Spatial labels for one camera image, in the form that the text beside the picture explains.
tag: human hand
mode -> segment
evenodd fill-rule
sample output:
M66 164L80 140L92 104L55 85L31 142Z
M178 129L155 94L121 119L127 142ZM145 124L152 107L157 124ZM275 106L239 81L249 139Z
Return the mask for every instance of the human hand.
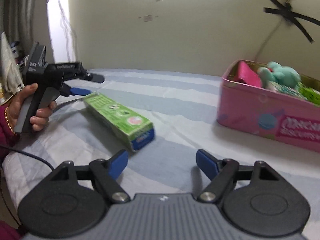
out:
M12 129L15 127L17 123L24 100L27 97L31 96L34 92L36 92L37 88L38 88L37 83L25 86L12 99L12 102L7 109L7 118ZM49 121L49 116L52 115L52 110L54 110L56 106L57 106L57 103L55 101L52 101L48 107L37 110L36 116L33 116L30 118L30 123L32 124L33 130L40 131L43 129L43 127Z

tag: gold bracelet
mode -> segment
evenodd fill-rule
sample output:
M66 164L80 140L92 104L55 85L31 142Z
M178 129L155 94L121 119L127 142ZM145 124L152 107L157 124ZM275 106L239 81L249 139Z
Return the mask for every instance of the gold bracelet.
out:
M13 131L13 129L11 128L11 125L10 125L10 123L9 123L9 121L8 121L8 117L7 117L7 107L5 108L5 110L4 110L4 118L5 118L5 121L7 122L7 125L8 125L8 127L9 127L9 129L12 131L12 133L14 134L14 135L17 135L14 131Z

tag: red label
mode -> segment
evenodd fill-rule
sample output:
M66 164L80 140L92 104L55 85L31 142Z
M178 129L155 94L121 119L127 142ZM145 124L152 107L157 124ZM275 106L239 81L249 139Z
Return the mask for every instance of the red label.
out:
M285 115L276 136L320 142L320 121Z

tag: green box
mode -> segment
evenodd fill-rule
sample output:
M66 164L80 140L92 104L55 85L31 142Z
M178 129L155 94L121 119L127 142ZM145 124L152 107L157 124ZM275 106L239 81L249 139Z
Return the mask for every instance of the green box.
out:
M87 108L132 151L141 149L154 139L153 123L141 114L99 92L91 93L83 100Z

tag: finger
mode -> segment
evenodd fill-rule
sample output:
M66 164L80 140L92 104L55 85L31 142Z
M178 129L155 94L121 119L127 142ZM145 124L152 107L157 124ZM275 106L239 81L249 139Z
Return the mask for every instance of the finger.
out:
M38 109L36 112L37 117L48 118L51 115L52 115L52 111L48 107Z
M17 100L21 105L23 104L23 101L31 96L34 92L36 92L38 88L37 83L33 83L32 85L25 86L16 96L15 100Z
M57 107L57 102L56 102L56 101L52 101L52 102L50 103L50 105L49 105L49 108L50 108L51 110L56 109L56 107Z
M35 131L41 131L43 129L43 125L34 124L34 125L32 125L32 128Z
M42 118L42 117L36 117L36 116L33 116L30 118L31 124L45 125L48 122L49 122L49 118Z

